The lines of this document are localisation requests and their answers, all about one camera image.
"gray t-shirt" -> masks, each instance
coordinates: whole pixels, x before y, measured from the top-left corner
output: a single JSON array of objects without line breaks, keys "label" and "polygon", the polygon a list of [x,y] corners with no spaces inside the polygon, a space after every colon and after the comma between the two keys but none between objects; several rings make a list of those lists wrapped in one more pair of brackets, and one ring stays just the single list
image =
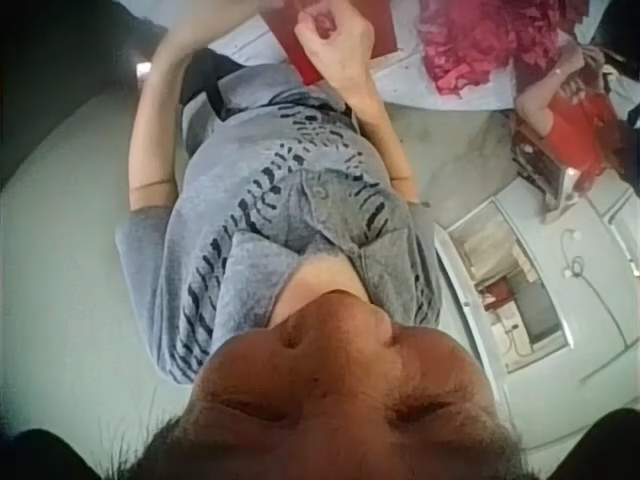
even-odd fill
[{"label": "gray t-shirt", "polygon": [[117,244],[135,316],[159,370],[193,383],[230,337],[267,325],[305,258],[346,255],[372,301],[405,325],[436,326],[432,223],[390,187],[340,102],[284,66],[221,82],[236,112],[206,101],[185,122],[195,151],[173,208],[133,212]]}]

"gray floor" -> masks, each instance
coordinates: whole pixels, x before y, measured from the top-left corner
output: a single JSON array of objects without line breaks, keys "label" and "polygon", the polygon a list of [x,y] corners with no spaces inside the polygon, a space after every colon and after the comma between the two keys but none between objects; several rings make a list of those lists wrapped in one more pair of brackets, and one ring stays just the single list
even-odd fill
[{"label": "gray floor", "polygon": [[[51,429],[104,468],[179,411],[138,337],[113,242],[127,214],[134,99],[107,92],[62,124],[2,192],[1,414]],[[444,226],[510,182],[497,114],[392,108],[423,200]]]}]

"eye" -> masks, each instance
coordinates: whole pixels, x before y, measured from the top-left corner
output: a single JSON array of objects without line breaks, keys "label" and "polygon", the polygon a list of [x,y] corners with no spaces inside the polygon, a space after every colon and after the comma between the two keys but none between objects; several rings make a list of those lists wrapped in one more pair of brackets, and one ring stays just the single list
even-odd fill
[{"label": "eye", "polygon": [[280,423],[288,418],[288,416],[281,411],[245,400],[225,398],[218,403],[230,410],[235,410],[236,412],[263,422]]},{"label": "eye", "polygon": [[393,409],[392,421],[398,424],[415,423],[423,420],[451,405],[451,402],[428,402],[406,404]]}]

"neck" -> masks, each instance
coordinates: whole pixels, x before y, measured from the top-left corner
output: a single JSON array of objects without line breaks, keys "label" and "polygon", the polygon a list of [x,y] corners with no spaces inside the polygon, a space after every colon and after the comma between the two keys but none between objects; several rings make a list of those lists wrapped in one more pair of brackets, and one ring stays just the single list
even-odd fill
[{"label": "neck", "polygon": [[278,295],[269,319],[269,328],[334,290],[344,290],[369,302],[369,295],[347,257],[317,255],[306,260]]}]

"red shirt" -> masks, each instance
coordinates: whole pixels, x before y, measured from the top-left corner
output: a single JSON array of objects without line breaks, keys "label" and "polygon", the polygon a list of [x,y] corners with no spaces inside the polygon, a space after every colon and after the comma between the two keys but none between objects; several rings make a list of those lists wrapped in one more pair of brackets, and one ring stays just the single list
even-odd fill
[{"label": "red shirt", "polygon": [[611,102],[605,94],[596,92],[587,93],[576,105],[556,95],[549,108],[553,126],[545,142],[559,162],[582,172],[580,183],[592,183],[606,165],[597,134],[603,125],[616,119]]}]

